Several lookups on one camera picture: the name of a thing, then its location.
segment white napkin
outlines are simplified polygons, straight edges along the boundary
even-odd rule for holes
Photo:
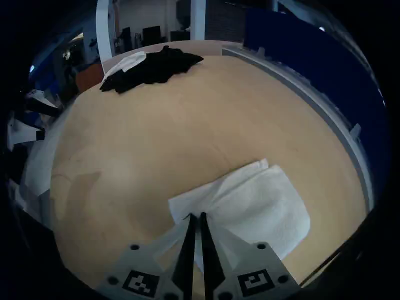
[[[146,53],[144,51],[136,52],[134,54],[131,54],[131,55],[121,59],[121,61],[119,63],[117,63],[110,70],[108,70],[108,72],[104,75],[104,78],[101,83],[106,81],[107,77],[118,72],[119,70],[126,72],[129,69],[131,69],[131,68],[137,66],[138,64],[140,64],[141,62],[143,62],[145,59],[146,59]]]
[[[252,244],[267,242],[283,260],[307,236],[310,217],[303,200],[282,171],[266,159],[168,200],[176,224],[189,213],[205,212],[219,225]],[[201,238],[195,261],[203,271]]]

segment blue partition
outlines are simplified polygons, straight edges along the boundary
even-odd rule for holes
[[[359,136],[369,163],[374,194],[389,174],[391,148],[384,99],[360,61],[339,41],[294,16],[249,9],[244,46],[298,72],[340,110]]]

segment desk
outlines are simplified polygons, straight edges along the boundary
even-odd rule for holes
[[[253,65],[205,56],[167,83],[121,95],[99,87],[71,109],[50,192],[64,264],[93,288],[131,242],[174,225],[169,198],[262,158],[281,166],[310,215],[308,236],[283,261],[298,282],[366,216],[356,170],[331,128]]]

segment table surface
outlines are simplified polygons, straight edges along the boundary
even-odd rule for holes
[[[334,132],[292,90],[238,58],[205,56],[167,83],[78,97],[56,150],[52,227],[67,268],[95,288],[122,251],[173,225],[168,199],[267,158],[311,219],[284,260],[300,282],[366,216],[356,170]],[[195,274],[193,289],[202,293]]]

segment white pillar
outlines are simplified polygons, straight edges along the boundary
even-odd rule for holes
[[[109,35],[109,0],[97,0],[96,36],[101,64],[113,57]]]
[[[191,0],[190,39],[204,40],[206,33],[206,0]]]

